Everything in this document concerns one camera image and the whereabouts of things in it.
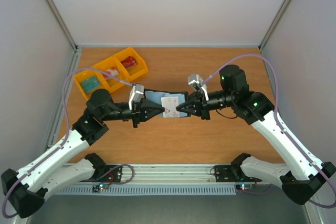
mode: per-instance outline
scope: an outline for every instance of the robotic arm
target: robotic arm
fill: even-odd
[[[146,122],[164,112],[164,107],[142,98],[143,90],[143,86],[134,85],[129,102],[124,103],[114,103],[108,90],[96,90],[87,101],[83,115],[72,125],[64,145],[61,143],[65,137],[18,171],[8,169],[3,172],[1,181],[5,195],[19,178],[26,175],[8,198],[21,218],[35,213],[58,190],[89,179],[94,174],[95,177],[99,177],[97,174],[102,175],[106,164],[96,154],[89,154],[66,169],[58,169],[107,132],[108,127],[104,121],[132,120],[133,127],[136,128],[140,122]],[[41,164],[32,170],[37,163]]]
[[[255,177],[267,181],[282,188],[295,203],[303,205],[326,181],[284,134],[284,131],[290,134],[313,163],[329,178],[336,172],[335,166],[330,162],[323,163],[315,157],[297,139],[278,114],[283,130],[279,127],[274,117],[274,105],[264,94],[249,90],[245,73],[239,66],[227,65],[219,75],[222,90],[211,93],[207,92],[205,86],[201,86],[203,80],[200,76],[191,75],[188,83],[195,92],[190,95],[188,101],[176,109],[199,116],[202,120],[209,120],[210,110],[231,107],[239,118],[245,120],[268,140],[286,163],[286,165],[271,164],[242,153],[231,163],[236,179],[239,181],[244,177]]]

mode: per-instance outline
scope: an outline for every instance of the teal object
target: teal object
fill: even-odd
[[[92,92],[93,90],[95,90],[97,87],[99,87],[100,83],[96,76],[92,76],[86,79],[85,81],[82,81],[80,85],[83,88],[84,92],[88,94]]]

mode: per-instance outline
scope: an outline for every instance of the wooden table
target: wooden table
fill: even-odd
[[[78,67],[90,67],[122,48],[84,48]],[[187,78],[198,73],[206,78],[234,56],[260,53],[258,48],[135,48],[147,62],[149,73],[137,80],[148,89],[189,91]],[[273,94],[260,59],[248,57],[235,62],[247,76],[250,88]],[[209,92],[220,90],[219,76],[208,83]],[[130,88],[112,94],[115,102],[128,101]],[[70,122],[74,123],[85,109],[85,100],[76,85],[68,101]],[[222,113],[232,116],[230,108]],[[109,131],[90,148],[70,162],[96,152],[106,163],[229,163],[242,152],[268,162],[282,162],[271,145],[241,119],[230,120],[211,112],[211,120],[198,117],[165,119],[155,117],[133,129],[132,122],[107,122]],[[60,136],[65,134],[62,123]]]

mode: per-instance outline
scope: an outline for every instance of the gray wall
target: gray wall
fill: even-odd
[[[45,0],[0,0],[0,6],[2,173],[43,151],[73,52]],[[2,216],[0,223],[6,223]]]
[[[264,50],[279,77],[283,119],[315,155],[334,164],[335,17],[335,0],[293,0]],[[325,204],[334,202],[327,185],[318,195]],[[324,213],[335,223],[336,209]]]
[[[283,0],[54,0],[79,45],[258,46]]]

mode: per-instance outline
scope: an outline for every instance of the yellow compartment tray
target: yellow compartment tray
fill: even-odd
[[[132,56],[137,63],[135,66],[126,69],[122,65],[121,61],[126,59],[128,56]],[[103,71],[106,71],[107,69],[114,67],[119,72],[119,74],[116,76],[117,78],[130,82],[148,72],[148,67],[145,61],[132,47],[117,52],[115,55],[112,55],[111,57],[93,65],[92,67]],[[100,83],[100,85],[96,87],[94,90],[104,88],[109,90],[110,93],[113,93],[115,92],[115,90],[124,86],[123,83],[120,83],[114,79],[105,79],[101,73],[95,72],[93,70],[85,70],[79,72],[74,76],[74,81],[86,100],[90,99],[91,94],[94,92],[94,90],[92,90],[89,93],[86,93],[82,88],[81,83],[93,76],[95,76]]]

